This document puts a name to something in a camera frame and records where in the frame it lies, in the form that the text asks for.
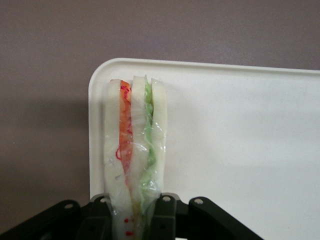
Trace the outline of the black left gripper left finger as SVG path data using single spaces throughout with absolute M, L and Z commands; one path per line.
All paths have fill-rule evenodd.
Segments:
M 85 206 L 63 200 L 2 233 L 2 240 L 111 240 L 112 217 L 103 197 Z

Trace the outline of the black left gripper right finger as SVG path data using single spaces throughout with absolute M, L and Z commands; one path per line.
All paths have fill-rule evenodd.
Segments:
M 155 203 L 148 240 L 261 240 L 262 238 L 210 199 L 188 203 L 163 193 Z

